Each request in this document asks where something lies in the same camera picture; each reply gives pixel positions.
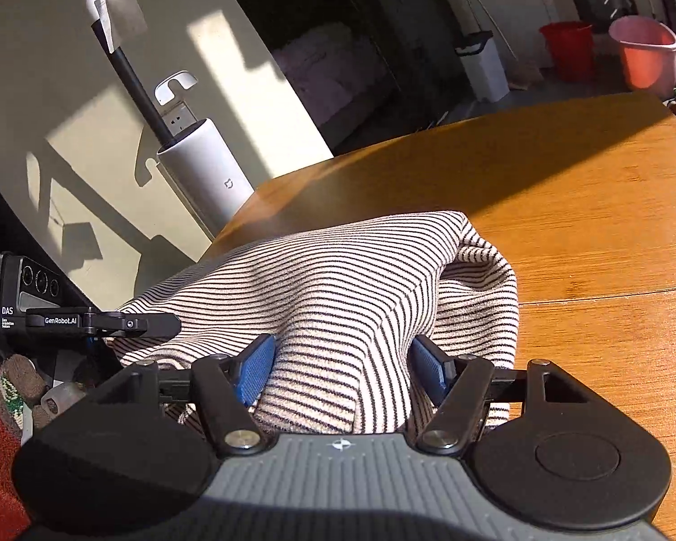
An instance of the striped fabric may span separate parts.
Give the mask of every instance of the striped fabric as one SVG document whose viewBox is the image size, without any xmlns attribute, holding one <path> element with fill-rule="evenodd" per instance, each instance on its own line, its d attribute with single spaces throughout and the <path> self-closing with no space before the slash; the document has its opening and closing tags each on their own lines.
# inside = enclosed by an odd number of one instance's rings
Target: striped fabric
<svg viewBox="0 0 676 541">
<path fill-rule="evenodd" d="M 302 433 L 415 434 L 433 407 L 407 364 L 413 337 L 512 368 L 518 327 L 513 270 L 457 212 L 251 243 L 185 269 L 122 310 L 182 321 L 166 342 L 115 339 L 125 365 L 152 358 L 188 368 L 274 334 L 278 354 L 254 419 L 267 431 Z M 507 416 L 507 405 L 494 405 L 489 422 Z M 180 419 L 198 426 L 190 410 Z"/>
</svg>

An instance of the wall socket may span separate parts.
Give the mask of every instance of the wall socket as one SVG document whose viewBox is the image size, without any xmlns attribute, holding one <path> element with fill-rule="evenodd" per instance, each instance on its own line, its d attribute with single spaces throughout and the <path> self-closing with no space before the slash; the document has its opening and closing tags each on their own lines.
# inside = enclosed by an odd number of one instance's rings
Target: wall socket
<svg viewBox="0 0 676 541">
<path fill-rule="evenodd" d="M 163 114 L 163 121 L 167 124 L 171 134 L 175 136 L 181 130 L 195 124 L 197 119 L 185 102 L 181 101 Z"/>
</svg>

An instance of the blue gripper pad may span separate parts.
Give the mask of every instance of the blue gripper pad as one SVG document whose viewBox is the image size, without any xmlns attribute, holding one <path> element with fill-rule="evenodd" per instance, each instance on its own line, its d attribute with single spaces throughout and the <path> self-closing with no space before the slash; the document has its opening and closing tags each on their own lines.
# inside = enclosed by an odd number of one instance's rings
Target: blue gripper pad
<svg viewBox="0 0 676 541">
<path fill-rule="evenodd" d="M 273 369 L 275 338 L 272 335 L 260 335 L 247 350 L 248 355 L 241 363 L 240 374 L 233 389 L 238 400 L 249 407 L 265 387 Z"/>
<path fill-rule="evenodd" d="M 445 370 L 443 369 L 443 362 L 448 360 L 448 356 L 440 352 L 438 346 L 433 345 L 433 343 L 431 345 L 438 351 L 431 352 L 422 342 L 422 339 L 427 340 L 427 338 L 421 336 L 420 338 L 414 338 L 413 342 L 411 342 L 409 350 L 411 367 L 431 403 L 436 407 L 440 407 L 443 399 L 445 399 L 451 390 L 451 385 L 445 379 Z"/>
</svg>

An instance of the wooden table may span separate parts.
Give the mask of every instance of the wooden table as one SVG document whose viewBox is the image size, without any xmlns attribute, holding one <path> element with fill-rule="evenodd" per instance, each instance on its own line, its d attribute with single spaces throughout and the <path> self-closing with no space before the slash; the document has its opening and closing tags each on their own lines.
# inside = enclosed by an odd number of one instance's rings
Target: wooden table
<svg viewBox="0 0 676 541">
<path fill-rule="evenodd" d="M 517 367 L 549 358 L 671 455 L 676 538 L 676 118 L 628 93 L 383 142 L 259 188 L 206 257 L 367 218 L 458 210 L 516 270 Z"/>
</svg>

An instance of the white trash can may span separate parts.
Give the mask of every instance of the white trash can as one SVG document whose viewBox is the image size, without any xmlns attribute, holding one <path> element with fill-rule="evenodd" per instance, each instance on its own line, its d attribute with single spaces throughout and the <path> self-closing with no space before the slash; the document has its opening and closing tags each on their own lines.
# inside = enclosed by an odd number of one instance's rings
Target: white trash can
<svg viewBox="0 0 676 541">
<path fill-rule="evenodd" d="M 467 34 L 456 47 L 478 101 L 498 101 L 508 94 L 508 82 L 498 57 L 493 32 Z"/>
</svg>

